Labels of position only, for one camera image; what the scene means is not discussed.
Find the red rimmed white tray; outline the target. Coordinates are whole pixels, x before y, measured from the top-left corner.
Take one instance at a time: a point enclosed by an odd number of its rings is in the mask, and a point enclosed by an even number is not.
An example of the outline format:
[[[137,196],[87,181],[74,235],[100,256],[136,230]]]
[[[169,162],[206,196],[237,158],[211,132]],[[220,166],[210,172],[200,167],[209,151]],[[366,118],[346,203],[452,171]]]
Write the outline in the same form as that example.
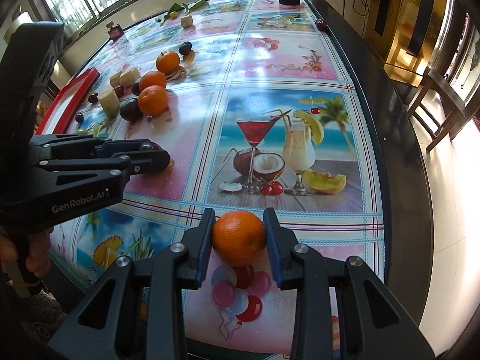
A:
[[[96,67],[91,67],[72,78],[56,96],[47,109],[36,131],[37,135],[61,134],[68,129],[81,102],[97,81],[100,73]]]

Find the far sugarcane piece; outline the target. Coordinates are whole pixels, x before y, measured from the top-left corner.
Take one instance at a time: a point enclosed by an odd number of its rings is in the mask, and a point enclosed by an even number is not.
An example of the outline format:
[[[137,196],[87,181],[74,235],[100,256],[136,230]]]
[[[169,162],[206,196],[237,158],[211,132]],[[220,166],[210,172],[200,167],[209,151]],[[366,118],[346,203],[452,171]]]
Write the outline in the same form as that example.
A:
[[[193,26],[193,17],[191,15],[183,16],[181,18],[181,27],[187,29]]]

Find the dark date far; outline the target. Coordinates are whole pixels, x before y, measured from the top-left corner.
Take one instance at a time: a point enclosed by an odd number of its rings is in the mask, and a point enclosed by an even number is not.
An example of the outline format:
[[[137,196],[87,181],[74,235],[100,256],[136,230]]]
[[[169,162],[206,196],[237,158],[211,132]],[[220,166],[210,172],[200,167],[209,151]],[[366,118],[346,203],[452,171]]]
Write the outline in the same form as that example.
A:
[[[187,56],[191,52],[191,50],[192,50],[192,43],[189,41],[185,41],[180,45],[178,52],[182,56]]]

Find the wooden chair right side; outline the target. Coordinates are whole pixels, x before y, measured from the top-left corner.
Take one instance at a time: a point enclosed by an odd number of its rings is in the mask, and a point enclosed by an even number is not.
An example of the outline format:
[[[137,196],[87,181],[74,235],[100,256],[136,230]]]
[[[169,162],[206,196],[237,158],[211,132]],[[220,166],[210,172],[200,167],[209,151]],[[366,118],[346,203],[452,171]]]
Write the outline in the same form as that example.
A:
[[[445,116],[442,122],[422,104],[430,91],[439,97]],[[413,100],[408,105],[407,115],[413,117],[430,136],[431,142],[425,149],[429,153],[446,136],[453,140],[478,111],[479,88],[465,102],[438,71],[427,67]]]

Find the orange tangerine far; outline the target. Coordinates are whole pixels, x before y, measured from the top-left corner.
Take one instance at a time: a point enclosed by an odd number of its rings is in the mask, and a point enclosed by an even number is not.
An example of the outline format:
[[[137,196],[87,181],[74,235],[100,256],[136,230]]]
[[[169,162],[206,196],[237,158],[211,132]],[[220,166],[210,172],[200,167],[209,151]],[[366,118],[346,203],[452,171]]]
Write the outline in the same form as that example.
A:
[[[175,51],[161,52],[156,58],[155,66],[159,72],[168,75],[180,66],[180,57]]]

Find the orange tangerine placed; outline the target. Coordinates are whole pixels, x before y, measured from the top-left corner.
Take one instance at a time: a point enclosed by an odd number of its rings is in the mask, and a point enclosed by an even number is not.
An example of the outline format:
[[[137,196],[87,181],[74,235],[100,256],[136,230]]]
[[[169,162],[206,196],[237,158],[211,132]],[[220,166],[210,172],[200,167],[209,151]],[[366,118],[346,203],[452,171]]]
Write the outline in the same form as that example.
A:
[[[211,242],[221,259],[231,267],[253,265],[266,246],[264,224],[249,211],[230,211],[213,225]]]
[[[150,86],[160,86],[165,89],[167,86],[166,75],[159,71],[145,73],[139,81],[139,89],[143,91]]]
[[[169,103],[168,93],[159,85],[151,85],[140,93],[137,104],[145,116],[160,116],[167,110]]]

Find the dark ball on rim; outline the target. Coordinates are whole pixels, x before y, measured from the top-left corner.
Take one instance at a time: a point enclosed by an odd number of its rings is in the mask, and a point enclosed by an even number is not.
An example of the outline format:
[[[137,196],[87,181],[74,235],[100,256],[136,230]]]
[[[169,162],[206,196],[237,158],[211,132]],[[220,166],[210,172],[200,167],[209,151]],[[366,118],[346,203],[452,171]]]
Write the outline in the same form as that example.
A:
[[[328,30],[328,24],[323,19],[316,20],[316,27],[319,31],[326,32]]]

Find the dark purple plum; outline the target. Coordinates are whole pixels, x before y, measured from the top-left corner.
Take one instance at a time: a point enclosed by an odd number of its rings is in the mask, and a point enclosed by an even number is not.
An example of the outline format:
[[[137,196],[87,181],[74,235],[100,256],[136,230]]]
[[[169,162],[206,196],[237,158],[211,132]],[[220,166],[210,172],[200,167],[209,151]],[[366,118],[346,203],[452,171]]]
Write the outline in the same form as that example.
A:
[[[135,122],[143,117],[143,113],[135,97],[120,105],[120,117],[128,122]]]

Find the small dark grape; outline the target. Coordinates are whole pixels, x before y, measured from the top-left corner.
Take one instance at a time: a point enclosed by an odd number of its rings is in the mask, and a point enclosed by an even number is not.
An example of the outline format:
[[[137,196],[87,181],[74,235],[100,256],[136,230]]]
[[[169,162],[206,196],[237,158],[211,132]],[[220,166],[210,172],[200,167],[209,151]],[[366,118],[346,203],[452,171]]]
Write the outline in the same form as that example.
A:
[[[90,94],[88,97],[88,102],[92,104],[95,104],[96,102],[98,102],[98,94],[97,93]]]

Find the green leaves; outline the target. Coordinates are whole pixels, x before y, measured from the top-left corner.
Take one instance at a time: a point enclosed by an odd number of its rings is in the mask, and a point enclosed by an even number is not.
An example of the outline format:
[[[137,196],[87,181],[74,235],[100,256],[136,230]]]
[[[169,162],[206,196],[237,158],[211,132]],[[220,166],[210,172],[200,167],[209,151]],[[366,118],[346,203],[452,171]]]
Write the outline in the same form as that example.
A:
[[[166,13],[163,13],[160,18],[157,18],[155,21],[160,25],[163,25],[166,20],[169,20],[169,14],[173,11],[176,11],[178,15],[180,13],[184,13],[186,16],[191,14],[192,11],[199,10],[202,8],[208,0],[198,0],[197,2],[193,2],[191,4],[187,4],[185,2],[174,2],[171,7],[167,10]]]

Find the red jujube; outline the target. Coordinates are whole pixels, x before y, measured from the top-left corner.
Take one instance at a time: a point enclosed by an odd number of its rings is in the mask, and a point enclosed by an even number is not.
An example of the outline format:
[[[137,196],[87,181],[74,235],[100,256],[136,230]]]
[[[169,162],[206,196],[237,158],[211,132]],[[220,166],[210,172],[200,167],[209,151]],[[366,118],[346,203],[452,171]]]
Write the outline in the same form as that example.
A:
[[[76,113],[75,121],[81,124],[84,121],[84,115],[81,112]]]

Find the red perfume bottle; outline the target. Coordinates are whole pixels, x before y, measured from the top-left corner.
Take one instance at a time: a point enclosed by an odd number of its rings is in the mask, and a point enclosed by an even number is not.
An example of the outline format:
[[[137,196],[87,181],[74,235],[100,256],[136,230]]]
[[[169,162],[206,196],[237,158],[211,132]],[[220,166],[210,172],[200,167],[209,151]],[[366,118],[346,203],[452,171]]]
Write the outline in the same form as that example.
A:
[[[106,29],[109,38],[113,42],[118,41],[124,35],[122,27],[119,24],[115,24],[113,21],[106,24]]]

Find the dark small date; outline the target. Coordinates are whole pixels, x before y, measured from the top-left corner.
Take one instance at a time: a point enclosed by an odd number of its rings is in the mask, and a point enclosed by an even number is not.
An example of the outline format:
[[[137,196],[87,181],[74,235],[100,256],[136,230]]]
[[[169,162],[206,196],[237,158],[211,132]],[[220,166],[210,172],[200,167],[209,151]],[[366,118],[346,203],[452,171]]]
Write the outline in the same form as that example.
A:
[[[122,85],[118,85],[114,88],[114,92],[118,98],[121,98],[125,94],[125,89]]]

